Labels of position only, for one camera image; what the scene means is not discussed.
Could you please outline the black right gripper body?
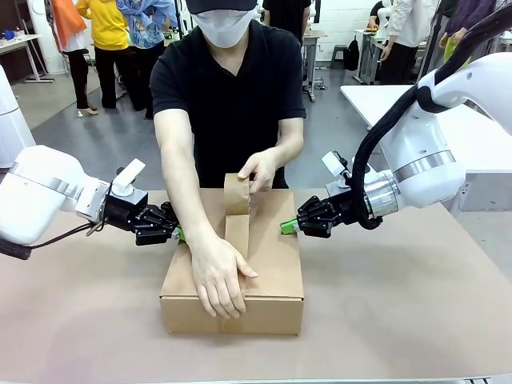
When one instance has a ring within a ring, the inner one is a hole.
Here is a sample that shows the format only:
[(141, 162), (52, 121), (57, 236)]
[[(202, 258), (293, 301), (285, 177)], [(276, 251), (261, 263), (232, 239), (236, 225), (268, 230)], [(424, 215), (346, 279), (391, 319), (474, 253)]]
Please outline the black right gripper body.
[(326, 233), (331, 235), (334, 227), (344, 224), (351, 225), (358, 222), (353, 208), (353, 192), (349, 186), (326, 185), (329, 204), (333, 213), (328, 218)]

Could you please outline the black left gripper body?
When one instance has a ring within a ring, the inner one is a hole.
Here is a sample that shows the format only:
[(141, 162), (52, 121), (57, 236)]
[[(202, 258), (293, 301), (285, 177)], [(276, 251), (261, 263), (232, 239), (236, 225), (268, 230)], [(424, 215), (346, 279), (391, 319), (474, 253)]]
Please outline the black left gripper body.
[(147, 211), (148, 193), (135, 188), (129, 196), (108, 192), (103, 209), (103, 223), (120, 230), (135, 233), (150, 224), (142, 217)]

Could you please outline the person's left hand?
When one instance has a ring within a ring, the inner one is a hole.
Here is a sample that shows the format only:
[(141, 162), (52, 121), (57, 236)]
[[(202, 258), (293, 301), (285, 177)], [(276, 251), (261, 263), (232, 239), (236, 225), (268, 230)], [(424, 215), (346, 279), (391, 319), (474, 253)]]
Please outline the person's left hand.
[(240, 179), (250, 179), (251, 194), (272, 188), (274, 176), (278, 168), (278, 152), (275, 148), (252, 154), (238, 172)]

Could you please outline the person's right hand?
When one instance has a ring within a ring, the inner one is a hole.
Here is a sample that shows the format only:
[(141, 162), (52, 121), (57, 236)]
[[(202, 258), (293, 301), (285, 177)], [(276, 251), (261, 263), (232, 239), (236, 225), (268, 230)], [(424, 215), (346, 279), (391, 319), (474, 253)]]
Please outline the person's right hand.
[(238, 276), (256, 278), (244, 257), (211, 228), (187, 238), (198, 297), (213, 317), (237, 318), (246, 311)]

